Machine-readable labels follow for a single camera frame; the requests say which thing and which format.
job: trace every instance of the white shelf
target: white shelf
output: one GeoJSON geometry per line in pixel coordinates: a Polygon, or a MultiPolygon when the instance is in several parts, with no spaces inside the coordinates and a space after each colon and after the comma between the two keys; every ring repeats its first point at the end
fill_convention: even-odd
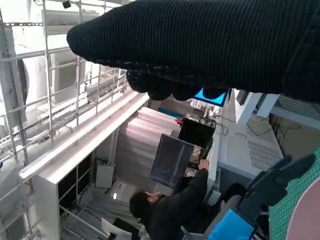
{"type": "Polygon", "coordinates": [[[320,105],[279,96],[271,114],[320,130],[320,105]]]}

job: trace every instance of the hand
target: hand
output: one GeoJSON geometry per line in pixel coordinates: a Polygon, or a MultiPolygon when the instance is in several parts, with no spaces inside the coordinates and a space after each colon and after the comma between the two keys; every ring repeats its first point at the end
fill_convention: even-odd
{"type": "Polygon", "coordinates": [[[199,163],[199,165],[198,165],[198,168],[199,168],[199,170],[201,170],[201,169],[209,169],[209,161],[208,160],[201,160],[200,161],[200,163],[199,163]]]}

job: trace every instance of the computer monitor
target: computer monitor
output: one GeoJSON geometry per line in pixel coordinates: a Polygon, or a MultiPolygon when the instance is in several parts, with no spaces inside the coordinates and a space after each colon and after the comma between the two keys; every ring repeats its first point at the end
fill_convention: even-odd
{"type": "Polygon", "coordinates": [[[162,134],[156,151],[150,178],[174,188],[185,174],[194,146],[180,139],[162,134]]]}
{"type": "Polygon", "coordinates": [[[202,88],[193,98],[209,104],[223,107],[225,104],[227,95],[228,95],[228,91],[225,91],[219,97],[209,99],[204,96],[204,89],[202,88]]]}
{"type": "Polygon", "coordinates": [[[188,143],[205,148],[209,141],[212,140],[212,135],[215,132],[215,127],[201,124],[197,121],[185,118],[179,133],[179,139],[188,143]]]}

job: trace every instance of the metal scaffolding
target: metal scaffolding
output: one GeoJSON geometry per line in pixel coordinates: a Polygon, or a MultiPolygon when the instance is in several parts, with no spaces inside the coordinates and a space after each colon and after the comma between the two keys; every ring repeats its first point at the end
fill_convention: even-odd
{"type": "MultiPolygon", "coordinates": [[[[46,75],[46,95],[34,100],[30,103],[24,103],[24,104],[16,104],[13,109],[8,108],[8,104],[6,104],[6,98],[4,97],[4,90],[1,88],[3,81],[7,81],[7,79],[3,79],[0,76],[0,92],[2,96],[2,100],[4,103],[4,110],[5,114],[0,115],[0,118],[4,118],[4,121],[7,126],[7,133],[8,135],[0,139],[0,163],[3,163],[5,161],[8,161],[12,158],[14,158],[15,162],[17,165],[19,165],[21,162],[23,162],[24,166],[27,166],[29,164],[29,156],[28,156],[28,147],[37,144],[39,142],[47,141],[50,140],[51,147],[54,146],[55,143],[55,135],[56,131],[59,131],[59,129],[63,127],[67,127],[67,124],[69,124],[72,121],[76,121],[76,126],[79,126],[79,117],[83,115],[84,113],[88,112],[92,108],[95,108],[95,114],[98,114],[98,106],[99,103],[105,101],[106,99],[111,99],[109,107],[113,105],[113,100],[114,100],[114,94],[117,94],[119,92],[123,93],[123,97],[125,95],[126,91],[126,77],[125,74],[120,74],[121,70],[117,68],[113,68],[113,73],[109,77],[107,77],[108,80],[112,79],[112,84],[109,84],[107,86],[104,86],[103,89],[101,88],[101,77],[102,75],[108,75],[108,73],[111,73],[109,71],[101,73],[102,67],[101,65],[99,66],[98,69],[98,76],[92,77],[92,74],[90,75],[90,78],[82,81],[81,82],[81,65],[85,64],[86,61],[84,59],[81,59],[79,56],[77,57],[77,60],[75,62],[70,62],[70,63],[65,63],[57,66],[52,66],[51,63],[51,55],[56,54],[56,53],[62,53],[66,51],[70,51],[69,47],[59,47],[55,49],[49,49],[48,46],[48,24],[47,24],[47,8],[46,8],[46,0],[42,0],[42,22],[3,22],[3,18],[1,16],[1,11],[0,11],[0,31],[3,33],[3,38],[6,40],[6,35],[5,35],[5,28],[14,28],[14,27],[42,27],[43,28],[43,36],[44,36],[44,50],[39,50],[39,51],[33,51],[33,52],[28,52],[28,53],[23,53],[23,54],[10,54],[9,51],[7,51],[6,55],[3,58],[0,58],[0,65],[1,64],[7,64],[11,66],[12,64],[16,64],[16,61],[18,60],[23,60],[23,59],[29,59],[29,58],[34,58],[34,57],[41,57],[43,56],[45,58],[45,75],[46,75]],[[52,71],[57,70],[57,69],[62,69],[65,67],[69,66],[75,66],[76,67],[76,82],[72,86],[66,87],[64,89],[61,89],[59,91],[55,91],[52,93],[51,90],[51,85],[52,85],[52,71]],[[88,97],[92,95],[92,93],[89,95],[88,93],[82,94],[80,93],[80,88],[82,84],[88,84],[88,82],[92,82],[93,79],[97,78],[97,84],[94,84],[96,86],[96,93],[94,98],[94,101],[89,101],[88,97]],[[64,106],[63,108],[59,110],[54,110],[53,108],[53,96],[57,96],[65,91],[68,91],[72,88],[76,88],[76,97],[75,97],[75,102],[64,106]],[[12,126],[11,124],[11,116],[12,114],[18,114],[20,116],[20,113],[24,111],[27,107],[38,104],[40,102],[47,101],[47,109],[48,109],[48,114],[45,117],[42,117],[38,121],[26,125],[22,122],[22,119],[19,118],[19,123],[16,129],[14,129],[15,126],[12,126]],[[42,129],[42,132],[37,134],[35,137],[32,138],[32,140],[28,140],[28,134],[27,131],[30,131],[33,128],[39,128],[42,129]],[[24,160],[21,161],[21,158],[19,156],[19,153],[23,151],[23,158],[24,160]]],[[[77,5],[79,8],[78,14],[78,22],[82,22],[82,15],[83,15],[83,10],[82,6],[94,6],[94,7],[102,7],[103,12],[106,12],[106,0],[104,0],[104,4],[91,4],[91,3],[84,3],[82,0],[79,1],[70,1],[71,4],[77,5]]],[[[76,167],[76,183],[73,185],[66,193],[65,195],[73,188],[76,187],[76,199],[78,200],[79,193],[78,192],[78,181],[81,180],[85,174],[87,174],[88,171],[86,171],[82,176],[78,176],[78,166],[76,167]]],[[[27,233],[25,234],[25,237],[28,236],[31,240],[33,239],[34,233],[33,231],[36,228],[36,225],[39,223],[39,221],[36,223],[36,225],[32,226],[32,220],[30,216],[30,209],[29,205],[26,204],[28,202],[29,197],[33,194],[32,191],[32,179],[28,181],[28,184],[30,186],[30,190],[28,192],[27,190],[27,185],[25,184],[22,179],[19,180],[19,184],[15,186],[13,189],[11,189],[9,192],[7,192],[5,195],[0,196],[0,202],[5,200],[8,196],[10,196],[12,193],[14,193],[16,190],[20,189],[21,190],[21,196],[22,196],[22,202],[23,202],[23,209],[24,213],[26,215],[26,225],[28,228],[27,233]]],[[[63,208],[60,206],[64,211],[69,213],[71,216],[77,218],[78,220],[82,221],[79,219],[76,215],[73,213],[69,212],[67,209],[63,208]]],[[[13,222],[11,222],[9,225],[5,226],[2,229],[2,232],[5,231],[13,222]]],[[[105,234],[98,229],[96,229],[93,226],[90,226],[88,223],[84,222],[87,226],[90,228],[94,229],[98,233],[105,235],[105,237],[109,237],[108,234],[105,234]]]]}

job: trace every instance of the vent grille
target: vent grille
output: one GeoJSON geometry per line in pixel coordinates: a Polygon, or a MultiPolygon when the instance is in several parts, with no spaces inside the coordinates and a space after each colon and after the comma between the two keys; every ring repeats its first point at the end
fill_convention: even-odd
{"type": "Polygon", "coordinates": [[[290,112],[306,116],[315,120],[320,120],[319,105],[294,100],[286,96],[279,96],[278,101],[275,105],[282,109],[286,109],[290,112]]]}
{"type": "Polygon", "coordinates": [[[253,141],[248,141],[248,143],[251,155],[251,163],[256,169],[266,171],[281,158],[277,150],[271,147],[253,141]]]}
{"type": "Polygon", "coordinates": [[[272,130],[268,131],[270,129],[269,124],[265,124],[265,122],[256,122],[251,119],[248,121],[247,124],[251,128],[250,129],[248,126],[246,126],[246,133],[249,136],[256,137],[260,140],[264,140],[264,141],[267,141],[270,143],[274,143],[272,130]]]}

